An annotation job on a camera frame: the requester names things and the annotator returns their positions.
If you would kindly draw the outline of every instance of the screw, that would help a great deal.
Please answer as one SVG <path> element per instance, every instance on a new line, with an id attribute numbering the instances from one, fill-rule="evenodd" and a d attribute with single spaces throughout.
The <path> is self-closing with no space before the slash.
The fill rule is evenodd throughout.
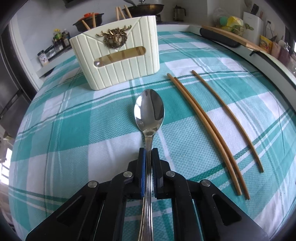
<path id="1" fill-rule="evenodd" d="M 124 172 L 123 175 L 124 175 L 125 177 L 131 177 L 131 176 L 133 175 L 133 173 L 127 171 L 127 172 Z"/>
<path id="2" fill-rule="evenodd" d="M 87 185 L 89 188 L 95 188 L 97 186 L 97 182 L 96 181 L 90 181 Z"/>
<path id="3" fill-rule="evenodd" d="M 175 175 L 175 172 L 173 172 L 173 171 L 167 171 L 165 174 L 166 174 L 168 177 L 173 177 L 173 176 Z"/>
<path id="4" fill-rule="evenodd" d="M 211 182 L 210 182 L 209 180 L 207 180 L 207 179 L 202 180 L 201 183 L 202 183 L 202 185 L 205 186 L 205 187 L 208 187 L 209 185 L 211 185 Z"/>
<path id="5" fill-rule="evenodd" d="M 95 67 L 100 67 L 101 62 L 100 62 L 100 61 L 95 61 L 95 62 L 94 62 L 94 65 L 95 65 Z"/>

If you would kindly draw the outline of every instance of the jar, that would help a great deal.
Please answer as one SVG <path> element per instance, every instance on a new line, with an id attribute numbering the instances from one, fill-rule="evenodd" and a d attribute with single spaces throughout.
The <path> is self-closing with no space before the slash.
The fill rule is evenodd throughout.
<path id="1" fill-rule="evenodd" d="M 287 66 L 289 57 L 290 57 L 290 54 L 289 54 L 288 48 L 281 47 L 278 60 L 281 61 L 284 66 Z"/>
<path id="2" fill-rule="evenodd" d="M 47 57 L 46 57 L 46 55 L 45 55 L 44 50 L 40 51 L 40 52 L 37 54 L 37 56 L 38 56 L 38 58 L 39 58 L 39 60 L 40 60 L 40 62 L 41 62 L 41 64 L 42 64 L 42 66 L 45 66 L 45 65 L 48 64 L 48 59 L 47 59 Z"/>

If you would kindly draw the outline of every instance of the metal spoon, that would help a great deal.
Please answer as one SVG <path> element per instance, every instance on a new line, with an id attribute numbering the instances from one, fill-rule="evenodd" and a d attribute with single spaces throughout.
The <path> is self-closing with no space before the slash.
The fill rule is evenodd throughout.
<path id="1" fill-rule="evenodd" d="M 133 4 L 135 7 L 137 6 L 132 0 L 124 0 L 127 3 Z"/>
<path id="2" fill-rule="evenodd" d="M 156 91 L 147 89 L 140 94 L 136 100 L 134 115 L 137 126 L 145 136 L 146 146 L 146 182 L 138 241 L 153 241 L 151 148 L 153 136 L 161 127 L 165 115 L 163 101 Z"/>

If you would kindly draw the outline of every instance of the label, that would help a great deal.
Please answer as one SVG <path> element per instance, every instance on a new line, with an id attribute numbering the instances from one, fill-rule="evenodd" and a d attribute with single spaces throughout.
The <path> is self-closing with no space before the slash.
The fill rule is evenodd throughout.
<path id="1" fill-rule="evenodd" d="M 66 47 L 70 45 L 69 40 L 67 38 L 64 38 L 64 44 Z"/>
<path id="2" fill-rule="evenodd" d="M 42 66 L 48 64 L 48 59 L 47 59 L 45 53 L 42 53 L 41 55 L 39 55 L 39 60 L 42 64 Z"/>

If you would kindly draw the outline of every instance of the tablecloth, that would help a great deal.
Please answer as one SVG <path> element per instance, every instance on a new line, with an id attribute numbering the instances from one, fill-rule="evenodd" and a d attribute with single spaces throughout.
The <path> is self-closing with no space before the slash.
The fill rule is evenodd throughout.
<path id="1" fill-rule="evenodd" d="M 9 203 L 25 239 L 90 180 L 104 182 L 137 159 L 143 136 L 133 107 L 147 88 L 163 99 L 165 118 L 153 147 L 185 178 L 211 180 L 269 235 L 295 206 L 296 117 L 283 96 L 247 61 L 192 33 L 158 32 L 160 70 L 100 91 L 90 89 L 75 57 L 57 66 L 29 106 L 15 140 Z M 238 131 L 214 96 L 191 74 L 199 73 L 228 104 L 264 167 L 260 173 Z M 251 200 L 237 196 L 222 158 L 167 73 L 176 76 L 225 139 Z M 173 240 L 170 200 L 152 199 L 155 241 Z M 123 240 L 136 240 L 141 201 L 127 203 Z"/>

